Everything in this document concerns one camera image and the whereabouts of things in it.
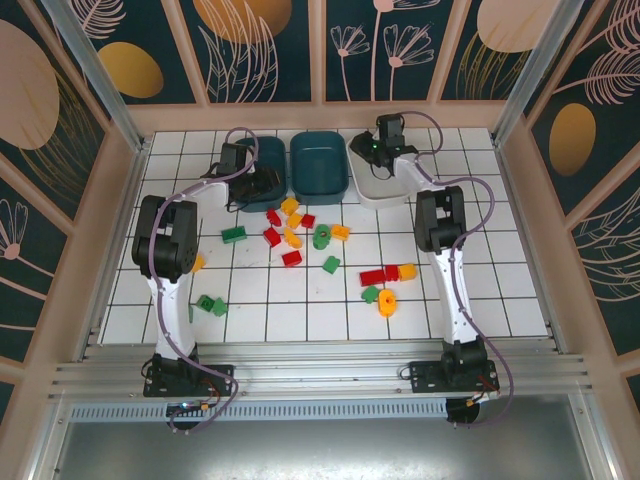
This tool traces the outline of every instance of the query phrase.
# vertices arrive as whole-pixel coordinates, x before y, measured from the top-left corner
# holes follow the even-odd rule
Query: grid tile
[[[278,135],[289,150],[290,139],[303,130],[259,131],[257,135]],[[344,129],[348,140],[364,128]],[[409,129],[407,138],[420,150],[437,144],[436,131]],[[167,196],[191,186],[211,161],[218,161],[226,132],[159,132],[141,184],[142,196]],[[232,141],[244,137],[235,133]],[[499,203],[486,227],[487,232],[467,239],[465,277],[472,298],[474,318],[490,336],[546,336],[546,326],[535,298],[524,250],[508,204],[500,169],[486,131],[444,129],[443,151],[425,155],[421,162],[443,180],[472,172],[488,181]],[[463,142],[467,150],[463,151]],[[488,208],[484,189],[471,182],[459,184],[465,195],[468,228],[480,221]],[[410,196],[415,202],[415,194]],[[300,213],[316,215],[316,224],[341,224],[351,228],[345,243],[332,240],[325,250],[316,250],[312,232],[303,228],[296,234],[303,241],[303,262],[283,268],[281,255],[291,251],[282,242],[273,249],[262,237],[269,227],[263,213],[212,210],[200,224],[199,252],[206,266],[194,275],[190,301],[200,295],[221,297],[230,305],[224,317],[194,309],[193,329],[200,343],[357,341],[442,337],[442,311],[435,277],[427,255],[418,253],[413,238],[415,203],[382,210],[360,206],[353,178],[342,205],[302,206]],[[135,232],[139,208],[130,220],[128,236]],[[241,225],[249,237],[225,245],[221,232]],[[281,234],[283,228],[277,229]],[[146,280],[130,259],[132,239],[124,244],[119,273],[113,282],[110,303],[102,322],[101,335],[109,343],[150,343],[157,338],[155,311],[150,305]],[[333,255],[341,266],[334,275],[322,270]],[[368,305],[360,295],[359,273],[379,269],[383,264],[420,263],[420,275],[408,282],[380,285],[391,289],[398,309],[389,319],[380,317],[377,306]]]

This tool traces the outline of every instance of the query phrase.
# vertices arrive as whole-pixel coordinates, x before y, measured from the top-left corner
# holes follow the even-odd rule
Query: enclosure
[[[640,477],[639,31],[638,0],[3,2],[0,476]],[[469,228],[495,207],[464,274],[513,372],[489,352],[503,398],[481,415],[513,390],[507,416],[454,430],[448,396],[402,376],[440,358],[446,330],[418,200],[401,189],[381,208],[390,184],[350,163],[331,204],[298,211],[349,238],[318,250],[295,229],[294,268],[263,211],[199,219],[190,328],[239,395],[205,440],[172,436],[168,409],[190,399],[145,397],[140,377],[158,339],[132,258],[144,197],[183,191],[254,134],[282,145],[283,195],[300,195],[305,132],[348,156],[397,112],[440,181],[473,175],[495,195],[461,185]],[[246,239],[228,244],[234,227]],[[417,276],[389,284],[383,318],[359,274],[403,264]],[[197,308],[202,295],[228,312]]]

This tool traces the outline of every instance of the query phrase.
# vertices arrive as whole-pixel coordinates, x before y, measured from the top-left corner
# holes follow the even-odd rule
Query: flower illustration
[[[393,79],[396,68],[419,65],[433,60],[433,49],[429,49],[431,38],[429,26],[406,27],[398,38],[398,25],[384,29],[384,46],[391,65],[391,80],[389,82],[389,100],[393,100]]]
[[[440,0],[373,0],[373,6],[382,13],[393,10],[418,10],[433,7],[439,3]]]
[[[0,200],[0,258],[15,260],[20,256],[20,243],[27,228],[29,210],[16,202],[15,213],[6,199]]]
[[[338,51],[340,56],[340,65],[342,67],[342,82],[344,83],[344,91],[347,95],[347,101],[351,101],[351,95],[349,95],[349,86],[347,85],[347,74],[344,68],[345,57],[351,55],[359,55],[361,53],[368,52],[371,47],[367,42],[367,37],[362,31],[362,25],[359,27],[346,27],[344,32],[341,27],[333,27],[331,29],[331,39],[333,45]]]

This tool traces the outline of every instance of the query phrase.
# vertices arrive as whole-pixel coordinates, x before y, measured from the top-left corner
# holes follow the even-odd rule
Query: yellow block
[[[282,208],[282,211],[287,217],[293,215],[298,209],[298,206],[300,206],[300,204],[295,198],[292,197],[288,197],[284,202],[280,204],[280,208]]]
[[[406,265],[400,265],[398,267],[400,273],[400,281],[406,282],[407,280],[413,280],[418,276],[418,270],[413,263],[407,263]]]
[[[191,273],[196,273],[198,270],[202,269],[207,262],[204,261],[204,257],[200,254],[196,256],[196,263],[193,264],[193,268],[191,269]]]
[[[302,240],[296,237],[296,234],[288,228],[284,229],[284,241],[287,242],[291,248],[302,248]]]
[[[342,225],[334,225],[331,228],[331,236],[343,242],[346,242],[347,238],[349,238],[349,232],[351,232],[351,229],[349,227],[343,227]]]
[[[378,311],[383,317],[390,317],[396,311],[396,296],[391,290],[381,290],[378,295]]]
[[[300,225],[301,221],[302,215],[300,215],[299,213],[292,213],[289,217],[289,220],[287,220],[287,225],[289,225],[291,228],[298,228],[298,225]]]

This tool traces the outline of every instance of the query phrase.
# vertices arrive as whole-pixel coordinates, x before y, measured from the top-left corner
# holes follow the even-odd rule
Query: white container
[[[351,142],[347,145],[349,165],[356,184],[360,204],[372,210],[403,205],[409,198],[407,189],[396,177],[380,180],[371,174],[371,165],[364,158],[351,150]],[[387,178],[386,168],[373,167],[373,172],[380,178]]]

